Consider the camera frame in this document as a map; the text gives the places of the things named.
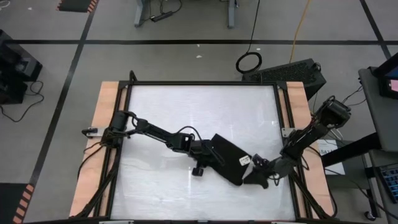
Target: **black metal frame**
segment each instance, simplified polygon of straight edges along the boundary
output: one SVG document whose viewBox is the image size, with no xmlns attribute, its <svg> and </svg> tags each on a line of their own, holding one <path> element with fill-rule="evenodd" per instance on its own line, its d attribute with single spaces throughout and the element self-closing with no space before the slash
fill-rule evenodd
<svg viewBox="0 0 398 224">
<path fill-rule="evenodd" d="M 137 86 L 139 86 L 139 85 L 272 86 L 274 89 L 275 103 L 277 106 L 278 119 L 279 119 L 280 130 L 281 130 L 280 135 L 281 135 L 282 140 L 283 140 L 282 128 L 287 127 L 287 126 L 286 126 L 286 124 L 284 124 L 284 119 L 283 119 L 283 114 L 282 114 L 282 105 L 281 105 L 280 98 L 279 98 L 279 88 L 283 91 L 283 94 L 284 94 L 284 100 L 285 100 L 286 110 L 287 110 L 287 118 L 289 120 L 290 127 L 291 128 L 294 127 L 293 114 L 292 114 L 292 110 L 290 107 L 290 100 L 289 100 L 289 94 L 287 93 L 286 82 L 262 82 L 262 83 L 258 83 L 258 82 L 217 82 L 217 81 L 215 81 L 215 82 L 185 82 L 185 81 L 177 81 L 177 82 L 155 81 L 155 82 L 153 82 L 153 81 L 137 81 L 134 74 L 133 74 L 133 76 L 131 75 L 130 79 L 131 80 L 129 80 L 129 81 L 120 81 L 119 82 L 118 93 L 116 95 L 116 102 L 115 102 L 115 106 L 114 106 L 114 113 L 117 112 L 117 110 L 120 106 L 122 92 L 126 87 L 127 87 L 127 95 L 126 95 L 126 99 L 124 102 L 124 109 L 128 110 L 129 102 L 130 102 L 130 95 L 131 95 L 132 87 L 134 85 L 137 85 Z M 100 180 L 99 184 L 103 183 L 104 178 L 106 177 L 106 174 L 108 172 L 108 164 L 109 164 L 109 159 L 110 159 L 110 155 L 111 155 L 111 150 L 112 149 L 108 149 L 108 148 L 106 149 L 106 154 L 105 154 L 104 163 L 103 163 L 103 170 L 101 172 L 101 180 Z M 115 160 L 114 163 L 116 163 L 117 167 L 119 167 L 121 150 L 122 150 L 122 146 L 120 148 L 116 149 L 117 155 L 116 155 L 115 159 L 118 159 L 118 160 Z M 304 186 L 307 186 L 305 183 L 305 176 L 304 176 L 302 166 L 298 167 L 298 174 L 299 174 L 302 182 L 304 183 Z M 111 186 L 109 189 L 109 197 L 108 197 L 108 201 L 107 201 L 107 208 L 106 208 L 106 214 L 105 214 L 106 217 L 108 217 L 108 218 L 110 218 L 111 211 L 112 211 L 114 192 L 116 190 L 117 176 L 118 175 L 116 174 L 115 178 L 110 183 Z M 290 192 L 292 194 L 292 202 L 293 202 L 295 218 L 298 219 L 298 218 L 300 218 L 299 204 L 297 201 L 297 193 L 296 193 L 295 183 L 291 179 L 291 177 L 289 177 L 289 185 L 290 185 Z M 308 218 L 312 218 L 312 209 L 311 209 L 309 203 L 307 202 L 307 200 L 305 198 L 303 198 L 303 199 L 304 199 L 306 215 Z M 94 216 L 99 215 L 101 201 L 102 201 L 102 198 L 96 204 Z"/>
</svg>

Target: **yellow cable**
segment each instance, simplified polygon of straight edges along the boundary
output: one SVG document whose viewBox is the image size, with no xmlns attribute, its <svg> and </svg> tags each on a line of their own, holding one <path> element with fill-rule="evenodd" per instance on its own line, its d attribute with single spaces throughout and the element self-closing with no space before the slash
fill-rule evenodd
<svg viewBox="0 0 398 224">
<path fill-rule="evenodd" d="M 299 30 L 300 30 L 301 24 L 302 24 L 302 23 L 303 23 L 303 21 L 304 21 L 305 14 L 307 13 L 307 9 L 308 9 L 308 6 L 310 5 L 310 3 L 311 3 L 311 0 L 308 0 L 308 1 L 307 1 L 307 4 L 305 5 L 305 8 L 304 8 L 303 14 L 302 14 L 302 16 L 301 16 L 301 20 L 300 20 L 300 22 L 299 22 L 299 24 L 298 24 L 298 26 L 297 26 L 296 33 L 294 34 L 294 40 L 293 40 L 292 53 L 290 54 L 290 60 L 289 60 L 289 63 L 292 63 L 292 60 L 293 60 L 293 55 L 294 55 L 294 48 L 295 48 L 295 44 L 296 44 L 296 38 L 297 38 L 297 34 L 299 33 Z"/>
</svg>

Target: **table leg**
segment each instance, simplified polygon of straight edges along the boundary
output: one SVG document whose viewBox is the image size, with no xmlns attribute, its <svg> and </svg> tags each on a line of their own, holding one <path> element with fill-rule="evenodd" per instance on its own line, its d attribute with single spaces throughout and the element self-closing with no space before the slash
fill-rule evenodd
<svg viewBox="0 0 398 224">
<path fill-rule="evenodd" d="M 325 154 L 322 156 L 322 164 L 324 167 L 328 167 L 352 157 L 363 155 L 372 149 L 381 149 L 377 133 L 370 134 L 360 140 Z"/>
<path fill-rule="evenodd" d="M 144 12 L 144 5 L 146 0 L 137 0 L 137 9 L 136 9 L 136 17 L 134 18 L 134 26 L 139 27 L 141 26 L 142 22 L 142 15 Z"/>
<path fill-rule="evenodd" d="M 235 0 L 228 1 L 228 28 L 235 26 Z"/>
</svg>

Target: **white sticker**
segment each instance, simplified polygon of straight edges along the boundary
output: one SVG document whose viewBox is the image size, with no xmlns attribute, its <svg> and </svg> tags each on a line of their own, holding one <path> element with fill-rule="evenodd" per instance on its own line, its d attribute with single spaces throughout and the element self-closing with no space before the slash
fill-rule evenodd
<svg viewBox="0 0 398 224">
<path fill-rule="evenodd" d="M 250 157 L 249 156 L 244 156 L 244 157 L 239 159 L 239 162 L 241 163 L 241 166 L 249 164 L 250 163 Z"/>
</svg>

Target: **wooden board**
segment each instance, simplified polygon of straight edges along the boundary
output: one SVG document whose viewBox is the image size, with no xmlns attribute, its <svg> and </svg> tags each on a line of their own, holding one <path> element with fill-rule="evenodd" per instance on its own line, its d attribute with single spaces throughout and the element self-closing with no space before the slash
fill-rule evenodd
<svg viewBox="0 0 398 224">
<path fill-rule="evenodd" d="M 305 96 L 304 87 L 299 82 L 288 82 L 288 94 L 290 105 L 293 113 L 293 119 L 296 128 L 306 127 L 310 120 L 310 110 L 308 107 L 307 97 Z M 99 92 L 98 102 L 92 122 L 94 127 L 107 127 L 111 121 L 113 108 L 116 99 L 116 93 L 118 91 L 118 82 L 103 82 L 101 90 Z M 284 101 L 283 93 L 279 92 L 282 114 L 284 116 L 284 123 L 288 126 L 287 112 Z M 99 138 L 89 139 L 88 146 L 98 142 Z M 315 149 L 318 149 L 317 144 L 312 145 Z M 87 150 L 84 158 L 90 155 L 96 147 Z M 70 210 L 70 216 L 79 213 L 83 207 L 92 198 L 93 194 L 98 188 L 100 182 L 101 170 L 103 167 L 105 149 L 101 150 L 90 160 L 86 162 L 80 172 L 80 178 L 75 190 L 75 196 L 73 198 L 72 207 Z M 321 159 L 312 151 L 306 150 L 304 152 L 304 158 L 306 159 L 310 170 L 305 170 L 305 179 L 308 190 L 312 193 L 313 197 L 322 206 L 322 208 L 331 215 L 333 213 L 333 207 L 330 200 L 328 186 L 326 183 L 325 173 L 323 172 L 323 166 Z M 303 203 L 303 197 L 299 189 L 296 188 L 297 199 L 299 203 L 300 216 L 305 217 L 305 209 Z M 103 195 L 103 203 L 100 210 L 100 215 L 105 214 L 106 202 L 108 198 L 108 190 Z"/>
</svg>

